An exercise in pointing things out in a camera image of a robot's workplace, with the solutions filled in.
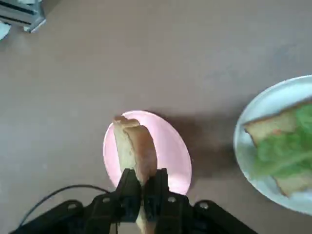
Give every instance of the green lettuce leaf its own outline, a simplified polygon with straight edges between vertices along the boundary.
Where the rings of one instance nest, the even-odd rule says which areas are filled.
[[[270,135],[259,143],[252,178],[312,171],[312,105],[299,108],[295,116],[295,132]]]

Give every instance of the toast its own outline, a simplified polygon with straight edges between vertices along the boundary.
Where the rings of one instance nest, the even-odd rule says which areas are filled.
[[[247,122],[244,124],[245,131],[251,136],[255,146],[271,134],[294,132],[297,128],[294,111],[309,104],[312,104],[311,100],[303,101],[275,115]],[[312,172],[308,170],[287,178],[278,178],[275,176],[274,179],[280,191],[285,196],[312,188]]]
[[[136,119],[123,116],[114,118],[114,135],[120,170],[134,169],[141,186],[157,172],[157,157],[153,138],[145,126]],[[155,224],[146,220],[144,204],[141,205],[136,223],[142,234],[154,233]]]

